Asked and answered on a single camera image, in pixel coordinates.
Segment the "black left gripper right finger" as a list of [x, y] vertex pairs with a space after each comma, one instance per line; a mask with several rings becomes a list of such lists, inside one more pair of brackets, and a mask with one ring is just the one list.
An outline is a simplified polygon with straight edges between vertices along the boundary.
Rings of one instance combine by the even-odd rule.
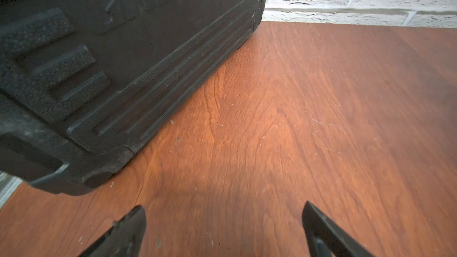
[[318, 207], [307, 201], [302, 212], [303, 229], [312, 257], [371, 257], [347, 232]]

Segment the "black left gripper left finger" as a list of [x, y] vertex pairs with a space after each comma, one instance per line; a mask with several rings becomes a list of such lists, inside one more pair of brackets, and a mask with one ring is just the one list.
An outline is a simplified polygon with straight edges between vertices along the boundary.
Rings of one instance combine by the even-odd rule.
[[80, 257], [138, 257], [146, 231], [144, 207], [137, 205], [91, 244]]

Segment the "black plastic tool case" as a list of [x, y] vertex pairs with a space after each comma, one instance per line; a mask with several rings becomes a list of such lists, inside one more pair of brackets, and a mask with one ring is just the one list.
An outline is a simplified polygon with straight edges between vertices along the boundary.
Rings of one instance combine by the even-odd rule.
[[1, 0], [1, 171], [104, 184], [259, 26], [265, 0]]

